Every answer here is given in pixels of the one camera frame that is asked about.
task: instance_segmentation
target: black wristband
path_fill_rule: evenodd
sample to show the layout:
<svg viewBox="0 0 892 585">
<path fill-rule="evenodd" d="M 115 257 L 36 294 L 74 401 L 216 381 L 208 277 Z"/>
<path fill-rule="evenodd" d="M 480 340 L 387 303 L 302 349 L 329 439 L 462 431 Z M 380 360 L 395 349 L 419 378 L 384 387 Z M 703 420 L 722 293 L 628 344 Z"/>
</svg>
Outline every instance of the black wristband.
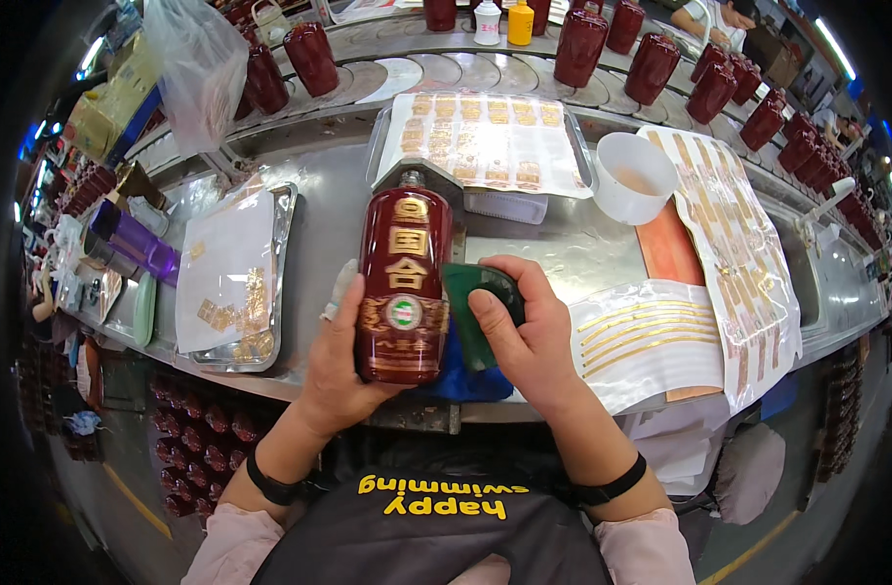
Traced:
<svg viewBox="0 0 892 585">
<path fill-rule="evenodd" d="M 638 485 L 640 479 L 647 471 L 647 460 L 638 453 L 638 461 L 634 462 L 631 469 L 610 484 L 603 486 L 577 486 L 573 485 L 572 492 L 576 499 L 585 507 L 607 504 L 629 489 Z"/>
<path fill-rule="evenodd" d="M 256 449 L 252 449 L 247 456 L 247 474 L 250 476 L 251 481 L 254 482 L 254 485 L 258 487 L 260 493 L 264 494 L 265 498 L 277 506 L 289 506 L 299 497 L 306 494 L 307 489 L 304 479 L 296 483 L 286 484 L 264 475 L 258 467 L 255 452 Z"/>
</svg>

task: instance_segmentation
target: fluorescent light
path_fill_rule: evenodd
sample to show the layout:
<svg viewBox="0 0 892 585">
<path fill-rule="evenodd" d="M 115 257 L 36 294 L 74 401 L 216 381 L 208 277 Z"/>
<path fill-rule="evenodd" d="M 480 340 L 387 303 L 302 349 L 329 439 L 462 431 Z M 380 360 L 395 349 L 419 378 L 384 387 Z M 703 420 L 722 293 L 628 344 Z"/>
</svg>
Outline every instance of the fluorescent light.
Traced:
<svg viewBox="0 0 892 585">
<path fill-rule="evenodd" d="M 826 23 L 823 22 L 823 19 L 816 19 L 816 28 L 819 29 L 823 36 L 826 38 L 826 42 L 830 43 L 830 47 L 835 51 L 836 56 L 839 57 L 839 62 L 843 64 L 843 68 L 846 69 L 846 75 L 850 76 L 850 79 L 855 79 L 855 69 L 852 68 L 850 64 L 849 58 L 846 56 L 846 53 L 843 53 L 842 47 L 839 46 L 839 43 L 836 42 L 836 39 L 833 37 L 833 33 L 830 32 L 829 29 L 826 28 Z"/>
<path fill-rule="evenodd" d="M 79 66 L 79 69 L 84 71 L 90 64 L 92 64 L 92 61 L 95 60 L 95 55 L 98 54 L 98 51 L 99 49 L 101 49 L 101 45 L 103 43 L 104 37 L 98 37 L 97 39 L 95 39 L 95 42 L 92 43 L 91 49 L 88 50 L 88 53 L 85 53 L 85 58 L 81 60 L 81 66 Z"/>
<path fill-rule="evenodd" d="M 37 189 L 42 188 L 42 178 L 46 175 L 46 161 L 40 165 L 40 175 L 37 177 Z"/>
</svg>

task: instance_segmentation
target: yellow bottle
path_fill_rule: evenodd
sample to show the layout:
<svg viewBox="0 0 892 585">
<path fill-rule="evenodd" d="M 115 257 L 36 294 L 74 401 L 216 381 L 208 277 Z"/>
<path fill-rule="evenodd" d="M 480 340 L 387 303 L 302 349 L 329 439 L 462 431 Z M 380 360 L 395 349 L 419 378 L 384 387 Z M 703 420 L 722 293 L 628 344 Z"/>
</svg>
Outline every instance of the yellow bottle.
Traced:
<svg viewBox="0 0 892 585">
<path fill-rule="evenodd" d="M 508 42 L 514 45 L 529 45 L 534 28 L 534 11 L 527 6 L 527 0 L 517 0 L 517 6 L 508 10 Z"/>
</svg>

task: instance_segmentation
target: round emblem label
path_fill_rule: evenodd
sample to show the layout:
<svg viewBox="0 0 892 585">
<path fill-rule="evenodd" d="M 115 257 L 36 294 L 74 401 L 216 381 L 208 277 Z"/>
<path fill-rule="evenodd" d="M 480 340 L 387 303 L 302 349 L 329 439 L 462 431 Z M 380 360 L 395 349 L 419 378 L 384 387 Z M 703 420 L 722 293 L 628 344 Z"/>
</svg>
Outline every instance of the round emblem label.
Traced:
<svg viewBox="0 0 892 585">
<path fill-rule="evenodd" d="M 409 295 L 398 295 L 388 302 L 387 319 L 395 330 L 408 332 L 416 329 L 423 316 L 419 301 Z"/>
</svg>

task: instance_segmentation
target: metal tray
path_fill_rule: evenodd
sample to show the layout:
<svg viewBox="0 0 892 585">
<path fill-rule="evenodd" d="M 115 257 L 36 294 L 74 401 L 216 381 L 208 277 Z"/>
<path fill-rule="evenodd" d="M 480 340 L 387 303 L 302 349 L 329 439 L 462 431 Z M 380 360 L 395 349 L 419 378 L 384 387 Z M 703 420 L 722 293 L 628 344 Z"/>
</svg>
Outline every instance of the metal tray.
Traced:
<svg viewBox="0 0 892 585">
<path fill-rule="evenodd" d="M 283 269 L 287 263 L 287 239 L 289 226 L 293 222 L 293 211 L 296 209 L 296 197 L 299 191 L 292 182 L 277 185 L 268 189 L 274 194 L 274 239 L 273 247 L 276 255 L 276 289 L 274 291 L 274 307 L 271 310 L 271 322 L 268 331 L 274 336 L 274 348 L 266 356 L 255 356 L 238 362 L 234 350 L 241 342 L 218 345 L 204 351 L 189 353 L 189 359 L 204 371 L 264 371 L 274 365 L 280 353 L 280 312 L 283 305 Z"/>
<path fill-rule="evenodd" d="M 384 143 L 387 141 L 387 135 L 391 131 L 391 115 L 393 105 L 384 108 L 377 113 L 374 129 L 371 131 L 371 139 L 368 142 L 368 160 L 366 164 L 367 170 L 364 174 L 364 181 L 371 188 L 374 188 L 377 179 L 377 172 L 381 166 L 381 156 L 384 152 Z M 585 138 L 582 137 L 582 131 L 579 127 L 579 121 L 576 116 L 569 111 L 569 107 L 563 104 L 563 119 L 566 124 L 567 135 L 569 136 L 569 144 L 572 145 L 573 154 L 576 156 L 576 168 L 579 170 L 579 176 L 585 186 L 594 189 L 598 183 L 598 175 L 595 173 L 595 165 L 592 163 L 592 155 L 589 148 L 585 145 Z"/>
</svg>

